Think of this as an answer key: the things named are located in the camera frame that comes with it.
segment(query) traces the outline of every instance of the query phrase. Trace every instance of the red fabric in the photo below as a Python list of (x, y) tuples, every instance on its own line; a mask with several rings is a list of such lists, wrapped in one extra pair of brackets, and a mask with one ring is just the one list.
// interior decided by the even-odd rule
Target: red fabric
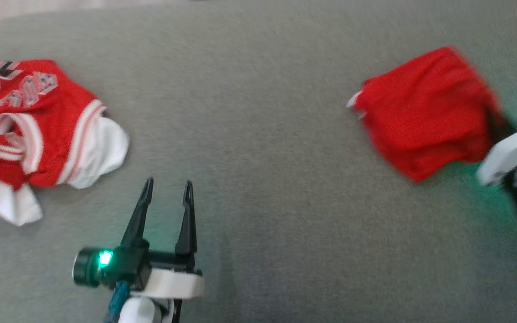
[(496, 96), (450, 47), (367, 80), (353, 108), (379, 153), (414, 182), (455, 160), (484, 159), (488, 117), (503, 120)]
[[(22, 133), (18, 123), (8, 131), (23, 138), (32, 152), (42, 152), (36, 170), (28, 174), (20, 171), (19, 162), (0, 160), (0, 180), (15, 189), (23, 182), (54, 186), (68, 159), (75, 126), (94, 99), (54, 61), (0, 61), (0, 114), (29, 114), (35, 125), (26, 128), (32, 133)], [(37, 144), (35, 137), (43, 142)]]

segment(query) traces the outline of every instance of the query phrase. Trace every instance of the gray couch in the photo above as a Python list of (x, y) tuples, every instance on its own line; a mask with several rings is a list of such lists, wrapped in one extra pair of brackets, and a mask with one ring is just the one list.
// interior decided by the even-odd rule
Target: gray couch
[(517, 123), (517, 1), (209, 0), (0, 22), (0, 59), (56, 60), (131, 136), (86, 190), (38, 189), (0, 220), (0, 323), (100, 322), (84, 245), (116, 245), (144, 180), (146, 236), (171, 249), (195, 189), (205, 297), (183, 321), (517, 322), (517, 219), (476, 166), (414, 185), (344, 108), (361, 82), (453, 44)]

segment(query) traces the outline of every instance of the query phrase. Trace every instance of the clothing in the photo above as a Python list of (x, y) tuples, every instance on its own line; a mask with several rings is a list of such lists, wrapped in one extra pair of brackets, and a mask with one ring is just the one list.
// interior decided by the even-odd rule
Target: clothing
[(123, 163), (129, 139), (105, 106), (53, 61), (0, 61), (0, 216), (41, 218), (26, 185), (92, 185)]
[(348, 103), (397, 170), (420, 182), (455, 160), (479, 162), (502, 125), (496, 96), (455, 49), (443, 47), (364, 82)]

